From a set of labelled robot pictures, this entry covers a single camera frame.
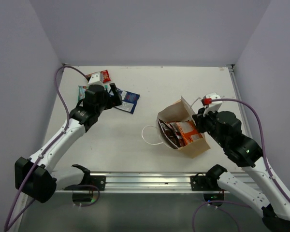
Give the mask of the red Doritos chip bag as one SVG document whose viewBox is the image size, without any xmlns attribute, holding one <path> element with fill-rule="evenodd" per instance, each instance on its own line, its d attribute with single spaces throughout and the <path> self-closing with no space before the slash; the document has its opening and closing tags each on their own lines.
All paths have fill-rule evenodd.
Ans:
<svg viewBox="0 0 290 232">
<path fill-rule="evenodd" d="M 161 128 L 167 136 L 180 135 L 180 131 L 174 122 L 160 121 Z"/>
</svg>

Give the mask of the orange snack packet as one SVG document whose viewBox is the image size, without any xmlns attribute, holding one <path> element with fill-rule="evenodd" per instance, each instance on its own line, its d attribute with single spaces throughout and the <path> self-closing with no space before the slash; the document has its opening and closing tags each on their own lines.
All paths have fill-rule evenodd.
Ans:
<svg viewBox="0 0 290 232">
<path fill-rule="evenodd" d="M 201 138 L 202 134 L 198 132 L 192 120 L 183 122 L 173 122 L 176 135 L 180 141 L 181 146 L 186 146 Z"/>
</svg>

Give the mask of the brown paper bag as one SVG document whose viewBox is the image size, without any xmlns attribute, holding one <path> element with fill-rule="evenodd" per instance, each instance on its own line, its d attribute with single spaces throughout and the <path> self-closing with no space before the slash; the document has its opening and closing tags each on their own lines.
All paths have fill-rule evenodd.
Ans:
<svg viewBox="0 0 290 232">
<path fill-rule="evenodd" d="M 193 121 L 192 119 L 193 114 L 195 114 L 195 112 L 192 109 L 192 105 L 190 105 L 183 97 L 181 97 L 180 100 L 174 102 L 173 104 L 169 105 L 168 107 L 166 107 L 165 109 L 163 109 L 162 111 L 158 113 L 154 126 L 148 125 L 148 126 L 143 127 L 141 131 L 141 137 L 145 141 L 145 143 L 149 145 L 165 145 L 169 149 L 183 153 L 186 156 L 193 159 L 197 157 L 198 155 L 202 154 L 203 152 L 210 149 L 210 146 L 207 143 L 205 139 L 205 135 L 203 133 L 199 132 L 202 134 L 203 138 L 193 143 L 190 143 L 184 147 L 174 149 L 170 146 L 168 141 L 163 137 L 163 134 L 159 126 L 159 119 L 165 122 L 183 122 L 183 121 L 188 121 L 188 120 Z M 151 143 L 145 138 L 144 130 L 149 127 L 153 127 L 156 129 L 156 132 L 159 138 L 158 143 Z"/>
</svg>

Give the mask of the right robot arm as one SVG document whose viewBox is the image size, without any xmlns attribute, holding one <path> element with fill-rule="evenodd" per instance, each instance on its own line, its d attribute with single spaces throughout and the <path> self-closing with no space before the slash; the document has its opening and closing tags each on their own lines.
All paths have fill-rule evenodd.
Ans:
<svg viewBox="0 0 290 232">
<path fill-rule="evenodd" d="M 272 232 L 290 232 L 290 191 L 279 182 L 273 168 L 264 163 L 263 150 L 256 141 L 242 134 L 242 123 L 229 111 L 205 114 L 201 108 L 192 116 L 197 129 L 207 132 L 223 149 L 224 154 L 248 174 L 259 190 L 237 179 L 226 168 L 216 164 L 209 169 L 206 185 L 230 192 L 252 208 Z"/>
</svg>

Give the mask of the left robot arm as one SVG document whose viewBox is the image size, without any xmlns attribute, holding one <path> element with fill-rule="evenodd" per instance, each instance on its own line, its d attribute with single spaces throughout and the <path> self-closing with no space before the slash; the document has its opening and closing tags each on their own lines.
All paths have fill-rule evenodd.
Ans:
<svg viewBox="0 0 290 232">
<path fill-rule="evenodd" d="M 33 199 L 45 203 L 59 187 L 53 177 L 56 164 L 80 137 L 98 121 L 102 111 L 122 104 L 114 83 L 108 92 L 101 85 L 90 85 L 85 97 L 69 113 L 62 128 L 39 151 L 29 158 L 20 157 L 14 165 L 15 187 Z"/>
</svg>

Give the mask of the brown chip bag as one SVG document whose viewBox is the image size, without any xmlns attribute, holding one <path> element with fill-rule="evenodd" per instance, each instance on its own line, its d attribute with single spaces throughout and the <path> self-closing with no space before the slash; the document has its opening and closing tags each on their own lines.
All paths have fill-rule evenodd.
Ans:
<svg viewBox="0 0 290 232">
<path fill-rule="evenodd" d="M 180 148 L 180 147 L 183 147 L 183 146 L 185 145 L 185 143 L 184 143 L 184 140 L 183 140 L 181 134 L 180 134 L 180 135 L 177 135 L 177 136 L 167 136 L 167 135 L 163 132 L 163 130 L 162 130 L 162 128 L 161 128 L 160 121 L 161 121 L 161 120 L 159 119 L 159 126 L 160 126 L 160 129 L 161 129 L 161 132 L 162 132 L 162 134 L 163 134 L 163 137 L 164 137 L 164 138 L 168 141 L 168 143 L 170 144 L 170 146 L 171 146 L 172 148 L 174 148 L 174 149 L 178 149 L 178 148 Z"/>
</svg>

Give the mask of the teal Fox's candy bag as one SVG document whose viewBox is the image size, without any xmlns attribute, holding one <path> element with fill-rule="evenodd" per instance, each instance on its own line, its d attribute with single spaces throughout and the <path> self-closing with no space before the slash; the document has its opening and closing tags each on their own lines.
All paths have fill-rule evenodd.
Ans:
<svg viewBox="0 0 290 232">
<path fill-rule="evenodd" d="M 78 91 L 78 101 L 82 100 L 86 96 L 87 91 L 91 91 L 93 93 L 96 92 L 101 92 L 101 91 L 107 91 L 108 92 L 108 86 L 107 85 L 98 85 L 98 84 L 93 84 L 89 86 L 78 86 L 79 91 Z"/>
</svg>

